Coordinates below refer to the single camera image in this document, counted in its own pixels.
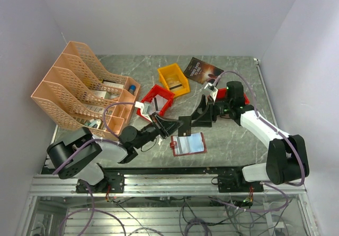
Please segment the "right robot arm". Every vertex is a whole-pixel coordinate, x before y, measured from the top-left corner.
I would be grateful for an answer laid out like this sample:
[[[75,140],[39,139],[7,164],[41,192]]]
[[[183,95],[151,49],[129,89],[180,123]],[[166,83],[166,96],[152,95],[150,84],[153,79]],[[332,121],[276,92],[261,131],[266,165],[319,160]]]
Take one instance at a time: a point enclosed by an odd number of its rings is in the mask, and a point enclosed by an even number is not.
[[[239,81],[229,81],[223,89],[217,89],[212,83],[205,83],[204,88],[210,94],[201,97],[199,106],[191,116],[192,127],[210,128],[218,117],[228,116],[267,148],[266,162],[244,166],[242,174],[234,177],[237,190],[246,191],[254,181],[269,181],[275,185],[304,184],[309,175],[309,166],[302,136],[290,135],[265,119],[250,104]]]

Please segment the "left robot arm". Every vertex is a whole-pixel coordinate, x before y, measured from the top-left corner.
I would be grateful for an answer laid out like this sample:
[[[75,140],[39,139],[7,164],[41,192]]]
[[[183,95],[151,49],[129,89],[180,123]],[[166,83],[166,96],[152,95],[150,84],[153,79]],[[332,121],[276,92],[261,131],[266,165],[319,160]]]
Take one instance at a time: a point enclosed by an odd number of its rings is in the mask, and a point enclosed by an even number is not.
[[[118,164],[127,164],[138,155],[137,149],[156,140],[165,139],[184,125],[182,120],[166,119],[153,113],[151,122],[138,130],[134,126],[125,127],[118,141],[94,138],[88,127],[74,131],[71,136],[50,144],[47,154],[55,167],[54,175],[60,179],[77,177],[86,181],[96,192],[104,191],[108,179],[100,165],[93,161],[104,153],[118,152]]]

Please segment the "red plastic bin with cards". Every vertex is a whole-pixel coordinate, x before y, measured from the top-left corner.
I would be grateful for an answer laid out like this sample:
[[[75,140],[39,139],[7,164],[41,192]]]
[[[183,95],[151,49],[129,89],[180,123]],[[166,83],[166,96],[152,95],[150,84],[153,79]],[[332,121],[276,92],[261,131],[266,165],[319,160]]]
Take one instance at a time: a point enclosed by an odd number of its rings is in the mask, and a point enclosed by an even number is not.
[[[164,116],[169,107],[172,106],[175,94],[159,85],[154,85],[142,98],[141,103],[151,103],[152,112]]]

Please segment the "yellow plastic bin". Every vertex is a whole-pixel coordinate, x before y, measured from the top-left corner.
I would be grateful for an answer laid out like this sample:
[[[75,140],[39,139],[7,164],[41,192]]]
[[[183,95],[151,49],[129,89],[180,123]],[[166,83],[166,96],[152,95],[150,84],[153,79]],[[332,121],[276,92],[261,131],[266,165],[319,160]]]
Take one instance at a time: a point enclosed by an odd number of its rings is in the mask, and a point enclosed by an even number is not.
[[[159,81],[166,90],[174,93],[174,98],[190,92],[189,81],[177,63],[157,69]]]

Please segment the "black credit card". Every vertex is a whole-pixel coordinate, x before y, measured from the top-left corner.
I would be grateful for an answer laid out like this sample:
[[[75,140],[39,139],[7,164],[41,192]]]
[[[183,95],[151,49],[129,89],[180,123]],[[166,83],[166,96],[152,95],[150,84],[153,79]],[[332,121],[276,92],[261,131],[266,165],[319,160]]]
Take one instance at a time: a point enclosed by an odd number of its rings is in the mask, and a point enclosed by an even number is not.
[[[191,116],[180,116],[182,125],[178,128],[179,137],[189,137],[191,135]]]

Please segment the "grey striped card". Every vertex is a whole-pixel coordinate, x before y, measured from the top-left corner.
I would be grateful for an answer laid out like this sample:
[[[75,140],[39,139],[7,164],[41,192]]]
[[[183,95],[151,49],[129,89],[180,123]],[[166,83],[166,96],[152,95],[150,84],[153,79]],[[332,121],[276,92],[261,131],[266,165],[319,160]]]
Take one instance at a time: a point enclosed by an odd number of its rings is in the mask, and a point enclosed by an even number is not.
[[[177,153],[186,154],[190,152],[190,144],[188,137],[177,137]]]

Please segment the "red leather card holder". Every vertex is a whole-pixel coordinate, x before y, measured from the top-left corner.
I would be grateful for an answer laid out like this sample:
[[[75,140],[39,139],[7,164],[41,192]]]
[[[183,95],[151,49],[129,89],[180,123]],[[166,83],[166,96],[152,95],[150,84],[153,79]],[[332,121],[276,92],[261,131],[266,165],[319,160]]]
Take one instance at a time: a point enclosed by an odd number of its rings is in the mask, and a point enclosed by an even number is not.
[[[169,146],[175,157],[207,153],[207,146],[202,132],[192,133],[190,136],[183,137],[173,135]]]

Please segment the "white credit card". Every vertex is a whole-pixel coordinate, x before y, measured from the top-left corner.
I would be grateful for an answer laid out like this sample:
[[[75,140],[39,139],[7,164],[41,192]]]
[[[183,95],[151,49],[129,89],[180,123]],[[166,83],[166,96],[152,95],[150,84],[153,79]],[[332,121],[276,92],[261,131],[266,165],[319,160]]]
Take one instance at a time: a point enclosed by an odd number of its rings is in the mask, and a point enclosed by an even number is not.
[[[153,108],[155,110],[155,112],[159,113],[163,107],[165,106],[165,104],[168,102],[168,99],[160,96],[160,95],[156,95],[155,97],[152,98],[151,100],[151,104],[153,105]]]

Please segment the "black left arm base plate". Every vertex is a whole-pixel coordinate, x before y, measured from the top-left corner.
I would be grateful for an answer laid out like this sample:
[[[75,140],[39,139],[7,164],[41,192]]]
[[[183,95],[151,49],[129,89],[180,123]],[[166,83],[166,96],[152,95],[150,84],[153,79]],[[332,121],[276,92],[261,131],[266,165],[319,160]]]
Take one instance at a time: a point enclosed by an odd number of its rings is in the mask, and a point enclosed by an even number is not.
[[[112,173],[104,176],[96,185],[89,185],[92,193],[123,193],[124,191],[124,176],[120,173]],[[78,180],[76,185],[76,193],[88,193],[88,187],[83,180]]]

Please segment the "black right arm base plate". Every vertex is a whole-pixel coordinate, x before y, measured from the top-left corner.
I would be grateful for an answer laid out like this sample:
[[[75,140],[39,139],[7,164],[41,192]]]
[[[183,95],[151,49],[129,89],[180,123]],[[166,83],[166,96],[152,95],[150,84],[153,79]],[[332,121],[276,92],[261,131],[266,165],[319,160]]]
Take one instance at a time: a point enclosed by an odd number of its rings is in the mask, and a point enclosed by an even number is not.
[[[220,193],[245,193],[249,192],[250,187],[255,193],[264,191],[259,181],[245,180],[242,167],[216,167],[212,172],[217,176],[211,180],[211,183],[218,187]]]

